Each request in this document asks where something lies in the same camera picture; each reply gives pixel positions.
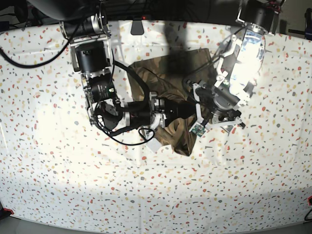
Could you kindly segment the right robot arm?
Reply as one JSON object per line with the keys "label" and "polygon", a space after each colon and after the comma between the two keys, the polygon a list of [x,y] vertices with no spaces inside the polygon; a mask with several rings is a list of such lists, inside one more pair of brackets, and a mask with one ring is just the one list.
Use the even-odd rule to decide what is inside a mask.
{"label": "right robot arm", "polygon": [[[73,68],[81,74],[89,121],[110,139],[136,129],[143,143],[155,146],[158,127],[167,127],[174,120],[187,119],[195,113],[190,102],[158,96],[133,69],[115,60],[103,2],[34,0],[32,4],[60,22],[61,32],[69,42]],[[120,101],[113,83],[116,67],[137,82],[143,100]]]}

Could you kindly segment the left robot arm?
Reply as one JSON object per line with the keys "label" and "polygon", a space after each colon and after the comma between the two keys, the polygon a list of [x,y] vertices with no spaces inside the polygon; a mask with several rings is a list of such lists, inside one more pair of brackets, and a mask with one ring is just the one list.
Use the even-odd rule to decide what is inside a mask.
{"label": "left robot arm", "polygon": [[265,36],[274,35],[284,1],[243,0],[236,22],[242,27],[233,34],[216,60],[204,65],[216,71],[212,81],[198,83],[186,77],[183,87],[190,87],[195,102],[196,121],[190,132],[198,137],[212,128],[230,132],[236,125],[245,127],[239,108],[253,95],[252,79],[261,69],[265,56]]}

